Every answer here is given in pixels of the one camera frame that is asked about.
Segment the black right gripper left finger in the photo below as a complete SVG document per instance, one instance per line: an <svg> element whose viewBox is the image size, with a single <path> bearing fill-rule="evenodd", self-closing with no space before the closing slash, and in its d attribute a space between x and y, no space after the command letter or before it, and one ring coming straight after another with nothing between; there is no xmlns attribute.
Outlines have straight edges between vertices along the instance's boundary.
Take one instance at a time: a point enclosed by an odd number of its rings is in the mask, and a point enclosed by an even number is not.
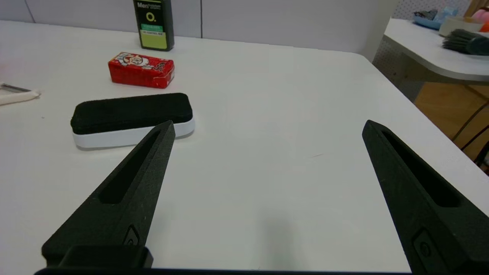
<svg viewBox="0 0 489 275"><path fill-rule="evenodd" d="M176 134L155 126L42 246L48 268L150 268L146 248Z"/></svg>

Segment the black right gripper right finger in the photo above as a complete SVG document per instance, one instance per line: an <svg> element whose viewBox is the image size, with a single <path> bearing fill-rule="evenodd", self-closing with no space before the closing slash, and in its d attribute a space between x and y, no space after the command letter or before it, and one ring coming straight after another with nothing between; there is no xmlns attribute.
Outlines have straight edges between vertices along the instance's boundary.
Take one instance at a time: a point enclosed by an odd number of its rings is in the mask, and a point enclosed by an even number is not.
<svg viewBox="0 0 489 275"><path fill-rule="evenodd" d="M362 138L411 272L487 275L488 216L384 125Z"/></svg>

